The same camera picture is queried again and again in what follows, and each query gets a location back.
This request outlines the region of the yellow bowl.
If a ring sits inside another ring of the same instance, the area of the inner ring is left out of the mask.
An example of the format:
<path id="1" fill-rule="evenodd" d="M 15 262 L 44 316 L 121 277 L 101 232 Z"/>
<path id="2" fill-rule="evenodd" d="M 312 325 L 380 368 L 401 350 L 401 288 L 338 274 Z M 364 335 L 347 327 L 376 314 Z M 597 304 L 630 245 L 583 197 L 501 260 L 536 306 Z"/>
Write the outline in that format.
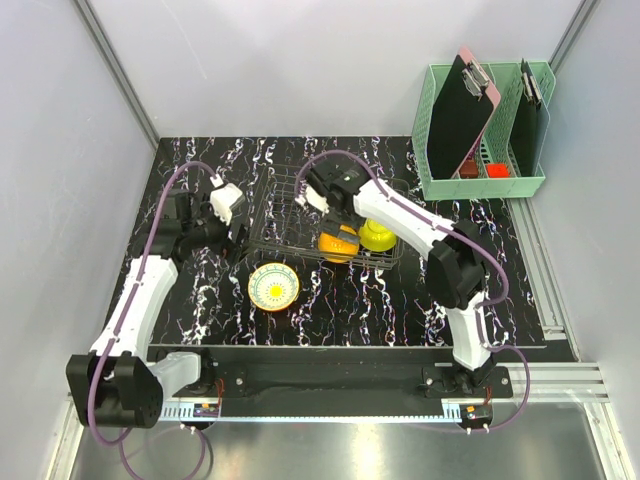
<path id="1" fill-rule="evenodd" d="M 386 252 L 393 249 L 397 243 L 396 235 L 383 225 L 372 219 L 366 219 L 359 228 L 360 244 L 372 252 Z"/>

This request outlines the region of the green striped bowl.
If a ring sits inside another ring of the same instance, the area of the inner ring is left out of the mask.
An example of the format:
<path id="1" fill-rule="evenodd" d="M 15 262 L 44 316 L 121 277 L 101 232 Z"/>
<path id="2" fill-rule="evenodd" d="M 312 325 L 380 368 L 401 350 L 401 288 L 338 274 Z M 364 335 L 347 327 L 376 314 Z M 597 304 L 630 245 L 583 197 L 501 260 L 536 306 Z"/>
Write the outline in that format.
<path id="1" fill-rule="evenodd" d="M 248 281 L 252 303 L 267 312 L 288 308 L 298 297 L 300 281 L 297 273 L 283 263 L 267 263 L 258 267 Z"/>

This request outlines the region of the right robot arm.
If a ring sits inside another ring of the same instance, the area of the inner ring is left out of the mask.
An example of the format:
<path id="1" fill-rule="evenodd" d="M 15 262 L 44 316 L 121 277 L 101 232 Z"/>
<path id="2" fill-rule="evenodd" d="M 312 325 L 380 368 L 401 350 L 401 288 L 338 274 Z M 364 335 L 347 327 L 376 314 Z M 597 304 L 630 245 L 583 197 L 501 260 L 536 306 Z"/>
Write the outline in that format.
<path id="1" fill-rule="evenodd" d="M 487 260 L 473 223 L 425 210 L 352 154 L 339 160 L 329 152 L 308 162 L 296 176 L 294 198 L 319 211 L 321 231 L 339 240 L 355 243 L 359 228 L 374 221 L 412 247 L 426 262 L 426 290 L 444 308 L 453 339 L 445 392 L 472 397 L 488 387 L 495 362 L 481 305 Z"/>

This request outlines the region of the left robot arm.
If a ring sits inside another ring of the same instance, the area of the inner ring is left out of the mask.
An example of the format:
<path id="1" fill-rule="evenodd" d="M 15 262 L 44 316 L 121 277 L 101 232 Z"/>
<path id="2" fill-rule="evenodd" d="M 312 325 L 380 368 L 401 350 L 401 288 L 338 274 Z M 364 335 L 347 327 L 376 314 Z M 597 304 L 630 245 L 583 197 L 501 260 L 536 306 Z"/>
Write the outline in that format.
<path id="1" fill-rule="evenodd" d="M 147 353 L 161 308 L 184 263 L 203 248 L 230 260 L 239 255 L 247 227 L 239 217 L 245 197 L 234 184 L 203 198 L 189 190 L 163 195 L 140 256 L 132 259 L 106 327 L 88 353 L 66 366 L 81 423 L 89 428 L 154 426 L 163 403 L 186 388 L 196 396 L 215 386 L 216 372 L 197 353 Z"/>

